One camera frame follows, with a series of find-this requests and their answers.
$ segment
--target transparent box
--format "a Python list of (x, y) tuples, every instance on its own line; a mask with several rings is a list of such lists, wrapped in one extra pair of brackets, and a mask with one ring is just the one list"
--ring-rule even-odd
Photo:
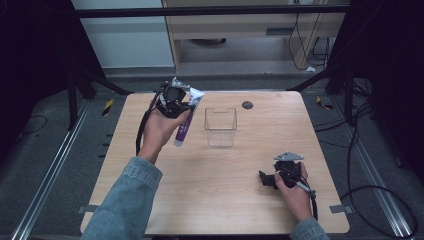
[(206, 108), (205, 130), (208, 145), (231, 147), (237, 130), (237, 111), (235, 108)]

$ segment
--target person's left hand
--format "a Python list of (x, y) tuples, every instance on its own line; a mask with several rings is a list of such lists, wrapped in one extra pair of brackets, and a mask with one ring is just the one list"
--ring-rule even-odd
[(165, 117), (159, 110), (150, 113), (143, 132), (143, 145), (137, 156), (155, 164), (162, 147), (168, 142), (174, 130), (185, 122), (191, 111), (184, 111), (176, 119)]

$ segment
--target person's right hand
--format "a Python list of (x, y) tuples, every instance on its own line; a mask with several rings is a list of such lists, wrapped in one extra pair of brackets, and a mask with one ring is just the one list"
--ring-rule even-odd
[[(304, 179), (308, 178), (308, 173), (306, 172), (305, 165), (301, 163), (302, 176)], [(283, 200), (286, 203), (286, 206), (289, 208), (290, 212), (296, 218), (298, 222), (312, 218), (311, 203), (308, 193), (302, 188), (295, 185), (293, 188), (288, 188), (284, 184), (283, 179), (280, 174), (275, 173), (275, 183), (280, 190)]]

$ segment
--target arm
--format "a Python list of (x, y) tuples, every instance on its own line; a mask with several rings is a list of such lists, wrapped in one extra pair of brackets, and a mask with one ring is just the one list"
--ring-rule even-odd
[[(306, 172), (305, 165), (302, 163), (301, 167), (302, 176), (307, 179), (308, 173)], [(278, 173), (275, 174), (275, 183), (278, 186), (287, 208), (298, 222), (295, 229), (290, 234), (290, 238), (293, 240), (329, 239), (318, 221), (312, 217), (310, 198), (306, 191), (298, 186), (288, 188)]]
[(131, 158), (103, 203), (94, 212), (81, 239), (141, 239), (162, 173), (154, 165), (162, 147), (189, 111), (168, 119), (154, 110), (144, 129), (143, 145)]

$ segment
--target wooden table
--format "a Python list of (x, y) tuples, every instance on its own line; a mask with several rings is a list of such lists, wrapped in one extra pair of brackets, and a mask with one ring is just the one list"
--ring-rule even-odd
[[(90, 205), (100, 205), (128, 160), (153, 94), (128, 96), (97, 180)], [(251, 101), (252, 109), (242, 103)], [(236, 108), (234, 146), (207, 145), (205, 108)], [(298, 92), (206, 92), (181, 148), (174, 136), (163, 147), (157, 167), (163, 178), (147, 235), (288, 234), (295, 221), (277, 190), (265, 187), (259, 170), (272, 174), (274, 156), (290, 151), (305, 157), (309, 184), (317, 192), (319, 222), (328, 233), (344, 233), (349, 224)], [(86, 213), (83, 231), (92, 213)]]

